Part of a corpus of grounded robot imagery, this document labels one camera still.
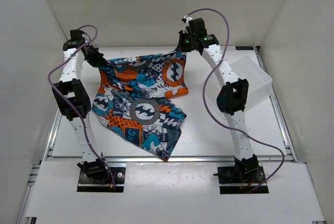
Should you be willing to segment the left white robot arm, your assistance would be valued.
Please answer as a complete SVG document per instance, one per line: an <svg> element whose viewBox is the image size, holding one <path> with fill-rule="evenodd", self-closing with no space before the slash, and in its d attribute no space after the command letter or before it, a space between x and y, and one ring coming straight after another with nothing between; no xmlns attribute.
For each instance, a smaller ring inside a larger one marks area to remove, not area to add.
<svg viewBox="0 0 334 224"><path fill-rule="evenodd" d="M105 66L107 60L91 45L93 39L87 37L82 29L71 30L70 39L63 44L64 63L59 67L63 69L59 81L51 82L53 71L47 79L61 114L69 120L76 133L82 154L82 161L77 166L87 178L105 183L111 179L110 169L91 129L91 102L81 82L81 69L84 62L100 67Z"/></svg>

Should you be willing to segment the colourful patterned shorts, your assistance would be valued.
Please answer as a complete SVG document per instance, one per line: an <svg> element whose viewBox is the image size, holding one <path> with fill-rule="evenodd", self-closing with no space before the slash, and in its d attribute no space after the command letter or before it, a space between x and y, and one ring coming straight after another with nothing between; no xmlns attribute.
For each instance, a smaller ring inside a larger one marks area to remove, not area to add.
<svg viewBox="0 0 334 224"><path fill-rule="evenodd" d="M171 98L188 94L187 54L181 51L114 58L99 66L92 110L100 123L129 143L168 161L186 113Z"/></svg>

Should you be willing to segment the white perforated plastic basket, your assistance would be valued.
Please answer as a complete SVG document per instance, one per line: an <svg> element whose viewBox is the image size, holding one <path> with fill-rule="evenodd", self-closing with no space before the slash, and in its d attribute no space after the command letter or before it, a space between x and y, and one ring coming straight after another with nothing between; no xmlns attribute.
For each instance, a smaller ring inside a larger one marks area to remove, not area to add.
<svg viewBox="0 0 334 224"><path fill-rule="evenodd" d="M245 110L249 110L269 98L272 93L272 78L246 56L231 64L232 70L249 83Z"/></svg>

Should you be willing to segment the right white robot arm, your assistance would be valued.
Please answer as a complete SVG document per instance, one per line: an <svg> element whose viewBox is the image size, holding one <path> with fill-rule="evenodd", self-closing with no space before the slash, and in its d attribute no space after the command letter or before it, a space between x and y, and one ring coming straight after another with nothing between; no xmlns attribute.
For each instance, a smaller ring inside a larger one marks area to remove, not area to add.
<svg viewBox="0 0 334 224"><path fill-rule="evenodd" d="M196 50L210 65L220 85L216 104L225 116L234 147L234 171L227 178L248 181L259 168L245 124L245 106L249 83L241 79L225 59L227 47L221 49L214 34L208 34L202 18L185 16L177 48L182 52Z"/></svg>

